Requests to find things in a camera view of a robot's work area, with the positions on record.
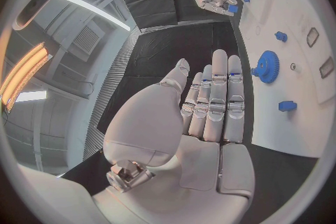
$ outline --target fluorescent light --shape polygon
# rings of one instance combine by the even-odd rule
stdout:
[[[19,94],[16,102],[33,101],[46,99],[46,91],[22,92]]]
[[[115,24],[121,26],[122,28],[126,29],[127,31],[130,31],[130,27],[126,24],[124,24],[123,22],[119,21],[118,19],[116,19],[115,17],[107,14],[105,11],[103,10],[100,10],[99,8],[83,1],[83,0],[67,0],[67,1],[70,1],[72,3],[75,3],[81,7],[84,7],[88,10],[91,10],[93,11],[94,13],[97,13],[98,15],[110,20],[111,22],[114,22]]]

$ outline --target blue knob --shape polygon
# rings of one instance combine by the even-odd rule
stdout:
[[[251,69],[251,74],[259,77],[264,83],[274,82],[279,74],[280,62],[275,52],[266,50],[258,60],[256,68]]]
[[[286,42],[287,41],[287,35],[284,32],[277,32],[274,34],[276,36],[276,38],[282,42]]]
[[[281,112],[292,111],[297,109],[297,103],[293,101],[283,101],[279,103],[279,110]]]
[[[228,6],[228,11],[232,12],[232,13],[236,13],[238,11],[238,6],[233,6],[233,5],[229,5]]]

